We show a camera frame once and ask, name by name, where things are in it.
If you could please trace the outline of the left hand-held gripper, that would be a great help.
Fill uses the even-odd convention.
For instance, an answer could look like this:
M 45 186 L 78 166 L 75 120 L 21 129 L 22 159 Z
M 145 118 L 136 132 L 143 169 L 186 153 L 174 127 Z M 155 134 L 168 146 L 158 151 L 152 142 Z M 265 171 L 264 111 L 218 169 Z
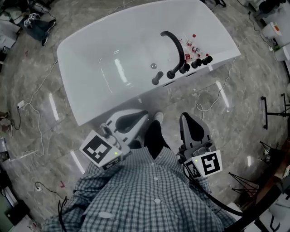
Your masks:
M 138 136 L 148 118 L 146 110 L 118 111 L 106 124 L 101 124 L 97 131 L 92 130 L 79 149 L 97 168 L 105 172 L 132 154 L 128 144 Z

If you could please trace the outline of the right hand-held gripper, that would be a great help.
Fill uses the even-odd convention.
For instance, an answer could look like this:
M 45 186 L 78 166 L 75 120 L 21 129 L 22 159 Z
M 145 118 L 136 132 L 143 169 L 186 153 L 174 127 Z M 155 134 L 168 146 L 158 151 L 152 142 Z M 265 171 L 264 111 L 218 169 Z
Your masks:
M 179 118 L 179 125 L 185 147 L 179 151 L 179 156 L 189 177 L 200 179 L 221 172 L 221 153 L 210 138 L 207 124 L 199 117 L 184 112 Z

